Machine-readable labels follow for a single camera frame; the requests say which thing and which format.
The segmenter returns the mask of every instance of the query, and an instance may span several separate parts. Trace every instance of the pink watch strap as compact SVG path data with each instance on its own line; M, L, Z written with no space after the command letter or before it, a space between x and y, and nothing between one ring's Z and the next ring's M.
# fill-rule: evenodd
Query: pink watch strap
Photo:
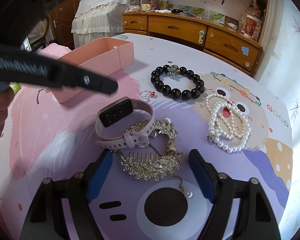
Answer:
M123 136L116 137L116 138L107 138L101 136L101 132L104 128L101 120L99 119L99 116L97 117L97 121L95 124L95 130L97 135L100 138L100 141L97 141L102 147L110 149L110 150L116 150L116 149L123 149L123 148L133 148L135 146L147 146L149 144L149 135L153 131L154 128L154 111L148 103L137 100L137 99L131 99L133 109L139 109L143 110L151 115L151 119L148 122L148 124L139 132L135 130L130 130L127 132L124 132Z

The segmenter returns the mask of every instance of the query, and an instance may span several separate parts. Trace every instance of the pink storage bin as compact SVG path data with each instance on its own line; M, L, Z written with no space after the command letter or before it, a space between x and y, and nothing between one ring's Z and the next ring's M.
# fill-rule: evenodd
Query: pink storage bin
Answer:
M59 58L64 62L103 76L134 64L133 43L115 38L99 38ZM51 89L59 103L64 103L83 88Z

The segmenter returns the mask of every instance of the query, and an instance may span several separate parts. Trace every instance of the drawer handle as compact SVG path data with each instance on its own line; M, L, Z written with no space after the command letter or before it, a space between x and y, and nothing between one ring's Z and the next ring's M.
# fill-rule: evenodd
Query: drawer handle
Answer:
M204 36L204 31L199 31L199 40L198 40L199 44L203 43L203 40L202 40L203 36Z
M224 46L226 49L229 49L229 50L233 51L234 53L238 53L238 50L234 46L228 45L228 44L225 44Z
M168 29L170 29L170 30L175 30L175 31L179 30L179 28L178 28L178 27L175 27L175 26L168 26Z

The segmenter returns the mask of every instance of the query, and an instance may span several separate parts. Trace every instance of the pearl necklace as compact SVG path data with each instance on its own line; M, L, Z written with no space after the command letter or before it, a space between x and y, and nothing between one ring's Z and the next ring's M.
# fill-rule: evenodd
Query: pearl necklace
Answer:
M217 101L213 105L213 109L210 108L209 101L211 98L217 97L220 99L224 99L224 101ZM228 98L226 98L223 95L220 94L210 94L206 98L206 105L208 111L211 113L211 120L209 121L209 135L207 137L208 141L212 141L218 145L219 148L222 148L223 150L227 151L228 153L232 152L239 152L247 144L247 140L250 135L250 125L248 123L248 119L245 117L245 115L242 114L240 109ZM220 113L219 110L223 107L226 107L229 110L230 113L230 122L228 122ZM234 115L238 116L242 123L242 133L238 134L234 129ZM224 131L219 122L219 118L224 122L226 127L229 130L229 133ZM237 137L238 139L241 139L240 143L236 146L230 147L227 143L224 143L220 140L220 136L225 137L226 139L232 140L234 137Z

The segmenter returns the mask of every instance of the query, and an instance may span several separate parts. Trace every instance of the table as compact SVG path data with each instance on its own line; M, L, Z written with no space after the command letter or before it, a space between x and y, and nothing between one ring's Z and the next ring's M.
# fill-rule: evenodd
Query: table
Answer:
M184 153L184 157L177 175L184 179L184 187L193 192L193 197L187 200L185 214L182 213L184 204L180 202L180 205L176 205L175 221L170 226L151 223L143 208L148 196L157 190L159 194L152 201L164 201L160 194L167 187L176 189L165 193L175 199L179 180L166 177L158 183L136 181L122 172L119 156L114 155L113 165L100 195L90 204L104 238L197 238L212 205L203 197L188 166L187 156L193 148L198 149L218 172L226 172L233 179L247 181L251 177L258 178L280 222L289 195L293 154L286 106L254 79L208 54L137 34L126 33L116 38L133 41L135 63L111 75L119 83L115 95L103 96L84 90L66 103L59 104L50 89L23 86L14 98L0 141L0 210L12 237L19 238L32 198L45 177L53 180L69 178L98 158L102 152L95 144L94 122L98 110L123 96L138 98L142 90L154 90L150 73L164 64L185 66L200 74L205 81L206 91L196 100L174 101L160 93L156 93L156 98L152 99L156 119L170 117L179 132L176 146ZM175 80L163 77L162 80L181 91L191 85L185 77ZM248 150L228 154L207 142L209 114L204 101L207 94L214 92L225 93L245 108L251 127ZM255 103L258 99L261 106ZM105 131L108 133L105 135L120 135L131 124L146 118L144 113L135 111L119 121L122 130L110 128ZM165 150L164 136L150 142L159 151ZM122 152L127 155L129 151L149 152L148 149L140 148L124 149ZM121 205L109 209L99 207L101 203L111 201L120 201ZM66 201L63 204L71 239L77 239L69 205ZM235 200L224 239L232 234L238 205L239 202ZM166 215L164 210L156 212L160 217ZM124 214L126 219L122 220L124 216L115 216L117 214Z

